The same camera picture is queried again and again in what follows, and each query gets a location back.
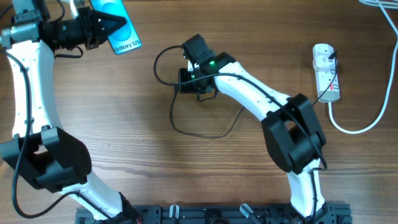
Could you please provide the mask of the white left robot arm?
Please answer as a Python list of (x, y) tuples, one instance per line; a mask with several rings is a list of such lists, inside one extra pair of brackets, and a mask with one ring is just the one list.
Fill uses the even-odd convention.
[(125, 197), (93, 172), (87, 147), (62, 128), (53, 87), (61, 49), (95, 49), (125, 18), (83, 6), (73, 9), (72, 19), (51, 20), (44, 1), (12, 5), (15, 14), (1, 31), (1, 53), (12, 67), (16, 116), (12, 139), (1, 144), (2, 159), (14, 169), (14, 180), (75, 199), (95, 222), (134, 221)]

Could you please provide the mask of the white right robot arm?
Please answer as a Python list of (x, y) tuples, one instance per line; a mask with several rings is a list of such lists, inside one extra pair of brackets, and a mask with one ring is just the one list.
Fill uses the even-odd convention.
[(208, 88), (228, 95), (260, 122), (266, 149), (274, 163), (286, 172), (290, 203), (309, 221), (325, 203), (318, 173), (326, 167), (322, 147), (326, 137), (309, 99), (291, 97), (260, 82), (230, 54), (215, 54), (200, 34), (181, 45), (188, 73), (181, 85), (204, 93)]

